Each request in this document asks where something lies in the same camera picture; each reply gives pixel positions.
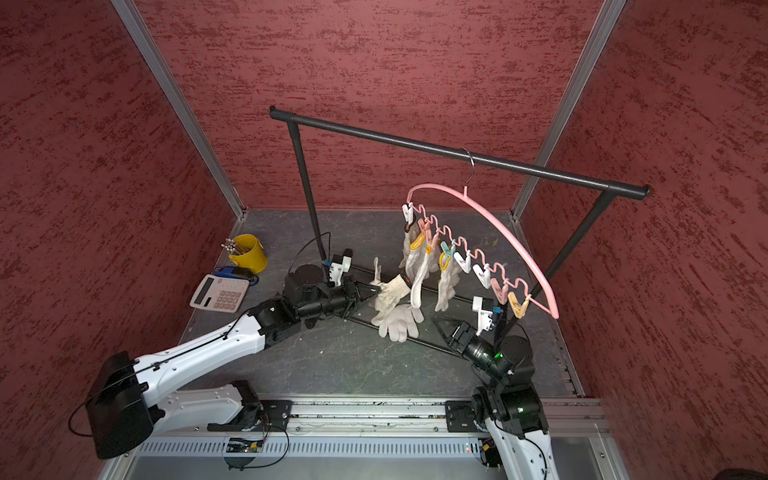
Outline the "pink clip hanger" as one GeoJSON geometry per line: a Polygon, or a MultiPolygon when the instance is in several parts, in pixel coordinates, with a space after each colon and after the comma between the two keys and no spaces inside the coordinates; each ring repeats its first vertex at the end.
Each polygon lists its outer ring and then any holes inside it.
{"type": "Polygon", "coordinates": [[[434,182],[418,183],[408,191],[402,204],[402,215],[405,234],[401,268],[405,274],[408,244],[429,228],[433,234],[433,254],[437,266],[437,269],[430,275],[438,273],[440,279],[439,257],[445,253],[453,257],[461,267],[462,272],[459,277],[461,275],[474,277],[490,296],[490,299],[496,300],[497,305],[502,310],[504,308],[509,309],[513,318],[522,319],[533,309],[545,313],[552,319],[560,318],[558,300],[543,269],[533,259],[532,254],[519,238],[496,215],[470,197],[467,187],[456,190],[434,182]],[[417,201],[419,193],[428,192],[445,194],[459,201],[471,212],[478,214],[485,220],[496,231],[499,239],[511,247],[518,259],[527,267],[532,278],[539,282],[544,298],[539,300],[531,283],[524,279],[521,274],[512,273],[507,264],[497,260],[487,247],[482,247],[479,243],[470,240],[468,236],[452,228],[447,221],[417,201]]]}

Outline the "white work glove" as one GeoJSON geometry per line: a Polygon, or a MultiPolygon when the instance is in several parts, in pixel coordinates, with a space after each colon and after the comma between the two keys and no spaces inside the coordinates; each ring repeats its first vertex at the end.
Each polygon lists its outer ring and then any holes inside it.
{"type": "Polygon", "coordinates": [[[406,275],[411,281],[410,306],[418,309],[422,305],[422,285],[431,272],[437,269],[433,254],[434,240],[429,228],[408,244],[405,264],[406,275]]]}

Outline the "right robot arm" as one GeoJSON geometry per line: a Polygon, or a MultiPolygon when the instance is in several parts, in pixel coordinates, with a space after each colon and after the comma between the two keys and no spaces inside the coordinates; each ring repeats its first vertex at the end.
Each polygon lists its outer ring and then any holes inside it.
{"type": "Polygon", "coordinates": [[[480,462],[508,479],[557,479],[549,425],[532,382],[530,341],[513,335],[494,345],[466,321],[439,317],[434,323],[446,346],[488,378],[470,400],[475,426],[488,434],[479,444],[480,462]]]}

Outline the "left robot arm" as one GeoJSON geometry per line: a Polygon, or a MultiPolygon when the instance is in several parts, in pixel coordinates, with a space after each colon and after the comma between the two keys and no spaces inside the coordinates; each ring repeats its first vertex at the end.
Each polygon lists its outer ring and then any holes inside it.
{"type": "Polygon", "coordinates": [[[285,277],[282,293],[246,310],[232,323],[168,350],[131,358],[108,357],[82,404],[98,459],[138,447],[169,413],[160,403],[199,377],[255,355],[329,316],[342,318],[375,298],[381,287],[344,274],[331,283],[317,265],[302,265],[285,277]]]}

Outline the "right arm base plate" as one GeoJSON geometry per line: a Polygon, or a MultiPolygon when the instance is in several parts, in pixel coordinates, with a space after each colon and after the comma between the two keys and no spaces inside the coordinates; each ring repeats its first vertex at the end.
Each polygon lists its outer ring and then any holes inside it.
{"type": "Polygon", "coordinates": [[[495,418],[491,411],[492,404],[480,396],[473,396],[468,401],[447,401],[445,417],[449,432],[487,431],[485,422],[490,419],[492,424],[502,432],[523,436],[528,416],[535,413],[530,405],[513,405],[508,420],[495,418]]]}

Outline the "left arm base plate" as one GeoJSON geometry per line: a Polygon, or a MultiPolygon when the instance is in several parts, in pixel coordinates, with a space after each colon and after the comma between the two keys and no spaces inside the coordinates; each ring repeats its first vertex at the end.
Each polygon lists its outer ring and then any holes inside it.
{"type": "Polygon", "coordinates": [[[285,429],[294,403],[290,400],[265,400],[250,402],[229,421],[209,423],[209,432],[267,433],[285,429]]]}

